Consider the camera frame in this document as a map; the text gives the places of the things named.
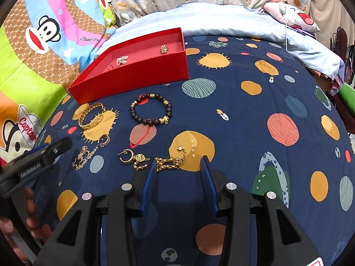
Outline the left human hand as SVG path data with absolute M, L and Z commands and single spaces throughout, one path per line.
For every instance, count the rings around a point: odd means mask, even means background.
M 34 192 L 30 188 L 19 191 L 15 198 L 1 199 L 1 232 L 22 265 L 32 265 L 35 253 L 24 241 L 24 235 L 44 244 L 52 234 L 48 224 L 41 224 L 36 215 Z

